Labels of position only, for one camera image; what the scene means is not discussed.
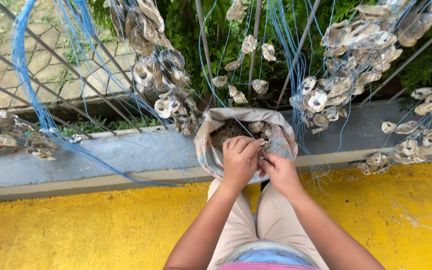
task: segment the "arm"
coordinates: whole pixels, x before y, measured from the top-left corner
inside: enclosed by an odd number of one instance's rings
[[[243,136],[225,141],[223,182],[176,243],[164,270],[207,269],[238,194],[256,171],[262,142]]]
[[[260,161],[274,188],[291,203],[297,218],[331,270],[384,270],[361,244],[338,226],[304,191],[293,161],[267,154]]]

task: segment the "right hand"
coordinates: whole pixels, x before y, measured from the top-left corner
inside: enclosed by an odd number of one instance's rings
[[[298,173],[291,159],[266,153],[267,160],[260,160],[258,164],[269,175],[271,185],[284,197],[304,192]]]

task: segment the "sack of oyster shells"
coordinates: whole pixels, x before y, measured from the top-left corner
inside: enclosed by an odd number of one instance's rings
[[[227,120],[236,118],[241,122],[264,121],[271,125],[271,143],[269,152],[282,157],[295,160],[298,154],[298,145],[291,125],[283,115],[275,110],[249,107],[211,108],[199,128],[194,144],[196,155],[201,166],[216,178],[223,179],[223,153],[211,144],[210,134],[222,127]],[[258,152],[258,158],[264,158],[262,150]],[[258,168],[249,184],[259,183],[269,179],[265,174],[260,177],[261,169]]]

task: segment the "metal fence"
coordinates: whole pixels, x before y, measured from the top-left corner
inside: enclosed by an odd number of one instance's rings
[[[198,20],[199,20],[199,25],[201,28],[201,38],[202,38],[202,43],[203,43],[203,48],[204,48],[204,55],[205,55],[205,59],[206,59],[206,64],[207,64],[207,68],[208,68],[208,73],[209,73],[209,77],[212,80],[213,79],[213,72],[212,72],[212,68],[211,68],[211,60],[209,57],[209,48],[208,48],[208,43],[207,43],[207,36],[206,33],[204,31],[205,27],[204,27],[204,15],[203,15],[203,10],[201,7],[201,1],[200,0],[196,0],[196,8],[197,8],[197,15],[198,15]],[[304,41],[306,39],[306,37],[308,36],[309,33],[309,28],[311,27],[311,24],[315,18],[315,14],[317,12],[318,6],[319,6],[320,0],[316,0],[314,5],[312,6],[307,24],[305,26],[305,29],[303,31],[303,34],[301,35],[299,44],[298,44],[298,49],[296,52],[296,55],[292,61],[291,64],[291,70],[288,72],[288,75],[286,77],[285,83],[283,88],[281,89],[281,93],[279,95],[278,101],[277,101],[277,105],[275,107],[273,107],[273,109],[277,110],[279,108],[280,102],[283,98],[283,95],[285,93],[285,90],[288,86],[288,82],[290,80],[290,75],[291,72],[296,61],[298,60],[298,57],[300,55],[301,52],[301,47],[304,44]],[[255,23],[254,23],[254,37],[257,38],[258,35],[258,30],[259,30],[259,22],[260,22],[260,15],[261,15],[261,6],[262,6],[262,0],[257,0],[256,3],[256,14],[255,14]],[[0,10],[12,21],[15,21],[16,17],[14,14],[12,14],[5,6],[3,6],[2,3],[0,3]],[[88,86],[91,90],[93,90],[96,95],[99,96],[99,98],[104,101],[107,105],[109,105],[118,115],[120,115],[124,120],[126,120],[131,126],[133,126],[138,132],[142,132],[140,128],[138,128],[125,114],[123,114],[113,103],[111,103],[110,100],[108,100],[104,94],[102,94],[101,92],[99,92],[90,82],[87,81],[86,77],[83,77],[80,75],[80,73],[75,70],[75,68],[73,68],[67,61],[65,61],[60,55],[58,55],[57,52],[55,52],[50,46],[48,46],[48,44],[46,44],[39,36],[37,36],[33,31],[31,31],[29,28],[26,28],[26,33],[33,38],[37,43],[39,43],[40,45],[42,45],[48,52],[51,53],[52,56],[54,56],[60,63],[62,63],[71,73],[73,73],[76,77],[80,77],[82,78],[83,83]],[[133,85],[133,82],[131,80],[131,78],[129,78],[126,75],[126,72],[124,72],[123,68],[118,64],[118,62],[116,61],[116,59],[111,55],[111,53],[106,49],[106,47],[102,44],[102,42],[99,41],[99,38],[97,36],[93,36],[92,38],[94,38],[98,44],[101,45],[101,50],[105,53],[105,55],[111,60],[112,64],[114,64],[117,68],[117,70],[119,70],[119,72],[121,72],[123,74],[123,77],[126,81],[128,81],[130,83],[130,85]],[[430,38],[420,49],[418,49],[411,57],[409,57],[396,71],[393,72],[393,74],[391,74],[377,89],[375,89],[374,91],[371,92],[371,94],[365,98],[360,104],[359,107],[362,107],[363,104],[365,104],[367,101],[369,101],[371,99],[371,97],[373,97],[382,87],[384,87],[392,78],[394,78],[399,72],[401,72],[401,70],[404,69],[404,67],[406,67],[411,61],[413,61],[415,58],[417,58],[418,55],[421,54],[421,52],[423,52],[430,44],[432,43],[432,38]],[[11,61],[7,58],[5,58],[3,55],[0,54],[0,60],[3,61],[5,64],[7,64],[9,67],[13,67],[13,64],[11,63]],[[249,86],[248,86],[248,95],[247,98],[249,99],[251,96],[251,81],[252,81],[252,74],[253,74],[253,68],[254,68],[254,64],[255,64],[255,51],[252,52],[251,55],[251,62],[250,62],[250,67],[249,67]],[[66,104],[67,106],[69,106],[71,109],[73,109],[75,112],[77,112],[78,114],[80,114],[81,116],[83,116],[84,118],[87,118],[89,120],[91,120],[93,123],[95,123],[96,125],[98,125],[99,127],[101,127],[102,129],[104,129],[107,132],[110,132],[112,135],[117,135],[117,133],[113,130],[111,130],[110,128],[108,128],[107,126],[105,126],[103,123],[101,123],[99,120],[97,120],[95,117],[92,117],[90,115],[88,115],[86,112],[82,111],[81,109],[77,108],[73,103],[71,103],[70,101],[64,99],[61,95],[58,95],[57,93],[55,93],[54,91],[52,91],[50,88],[48,88],[45,84],[41,83],[38,79],[36,79],[35,77],[30,77],[30,80],[37,84],[41,89],[43,89],[44,91],[47,91],[49,94],[53,95],[54,97],[56,97],[58,100],[62,101],[64,104]],[[214,89],[215,86],[214,84],[211,82],[211,89],[214,93]],[[26,100],[20,98],[19,96],[5,90],[4,88],[0,87],[0,91],[11,96],[12,98],[21,101],[22,103],[28,105],[29,107],[31,107],[31,104],[29,102],[27,102]],[[145,102],[147,104],[148,107],[151,107],[150,104],[147,102],[147,100],[145,99],[144,95],[142,95],[140,93],[140,91],[138,89],[136,89],[136,87],[134,87],[134,91],[136,92],[136,94],[142,99],[143,102]],[[399,95],[401,95],[402,93],[404,93],[406,91],[406,88],[401,89],[401,91],[399,91],[397,94],[395,94],[391,99],[389,99],[387,102],[391,102],[393,101],[395,98],[397,98]],[[26,123],[30,126],[32,126],[33,128],[39,129],[40,127],[30,123],[26,120],[17,118],[15,116],[11,116],[14,119],[17,119],[23,123]],[[86,135],[88,138],[93,138],[90,134],[87,134],[86,132],[78,129],[77,127],[67,123],[66,121],[51,115],[51,117],[59,122],[60,124],[67,126],[77,132],[79,132],[80,134]],[[163,121],[160,120],[160,123],[163,125],[163,127],[165,129],[168,129],[168,127],[164,124]]]

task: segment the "beige pants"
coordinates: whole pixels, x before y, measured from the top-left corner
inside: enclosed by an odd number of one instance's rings
[[[209,186],[208,200],[221,184],[214,179]],[[266,239],[290,246],[306,253],[319,268],[329,269],[300,224],[290,202],[274,189],[271,183],[264,187],[256,208],[256,228],[248,198],[240,193],[229,213],[208,270],[217,269],[237,247]]]

